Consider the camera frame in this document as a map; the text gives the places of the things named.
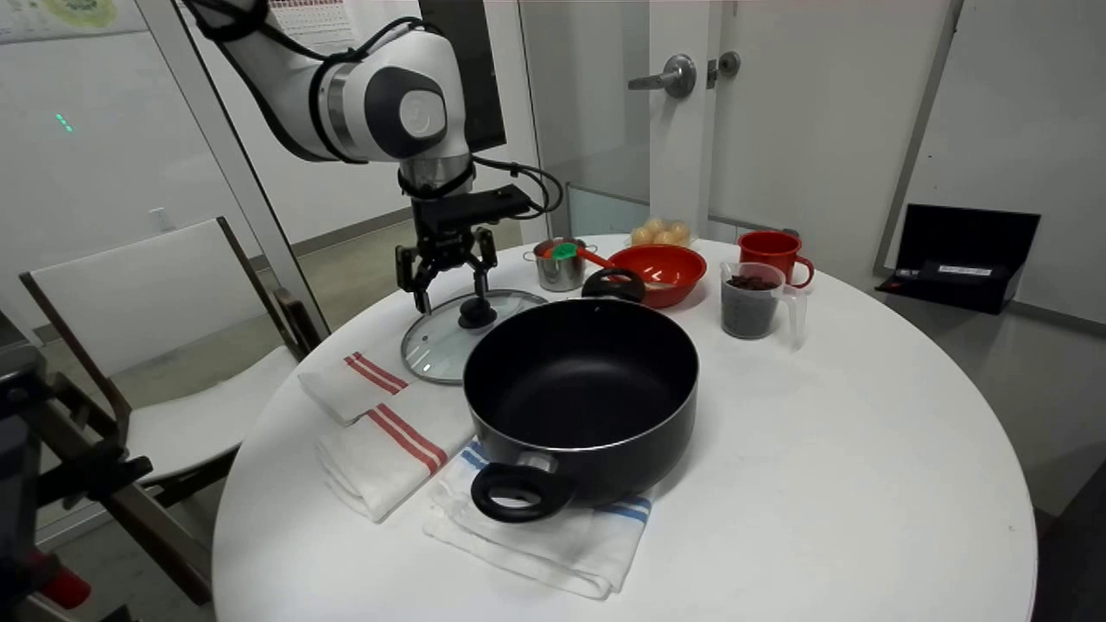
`door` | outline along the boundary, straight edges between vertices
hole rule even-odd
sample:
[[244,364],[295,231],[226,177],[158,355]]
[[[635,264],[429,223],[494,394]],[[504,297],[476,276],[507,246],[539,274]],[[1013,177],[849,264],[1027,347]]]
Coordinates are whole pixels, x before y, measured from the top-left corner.
[[703,223],[723,0],[521,0],[539,163],[569,189],[554,231]]

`black pot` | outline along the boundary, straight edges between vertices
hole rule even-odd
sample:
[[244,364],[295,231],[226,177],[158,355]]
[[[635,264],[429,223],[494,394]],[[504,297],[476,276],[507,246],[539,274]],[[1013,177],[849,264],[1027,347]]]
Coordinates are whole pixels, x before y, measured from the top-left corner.
[[473,503],[537,522],[577,502],[635,497],[681,458],[697,353],[672,318],[622,301],[565,301],[490,328],[462,394],[488,468]]

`door handle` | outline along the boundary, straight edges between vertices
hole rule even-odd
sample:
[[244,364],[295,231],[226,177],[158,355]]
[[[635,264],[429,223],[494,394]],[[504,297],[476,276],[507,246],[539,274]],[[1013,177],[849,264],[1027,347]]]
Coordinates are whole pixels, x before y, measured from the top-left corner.
[[672,55],[665,61],[665,74],[628,80],[626,85],[628,90],[665,90],[666,97],[683,99],[694,90],[694,61],[691,61],[691,55]]

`pot handle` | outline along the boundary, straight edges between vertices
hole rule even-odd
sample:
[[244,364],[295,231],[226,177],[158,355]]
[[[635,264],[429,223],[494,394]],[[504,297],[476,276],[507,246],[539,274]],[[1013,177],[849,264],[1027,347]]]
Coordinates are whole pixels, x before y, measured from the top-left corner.
[[567,503],[569,486],[565,476],[547,471],[488,462],[470,494],[494,522],[539,522]]

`blue striped towel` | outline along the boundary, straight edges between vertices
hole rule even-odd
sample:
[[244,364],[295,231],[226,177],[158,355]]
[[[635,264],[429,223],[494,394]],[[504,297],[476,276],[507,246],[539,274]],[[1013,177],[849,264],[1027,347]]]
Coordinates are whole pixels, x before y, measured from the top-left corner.
[[596,601],[618,595],[635,545],[651,525],[647,497],[602,509],[569,503],[544,522],[504,525],[470,502],[473,476],[488,468],[482,447],[462,447],[435,476],[424,532],[507,572],[575,590]]

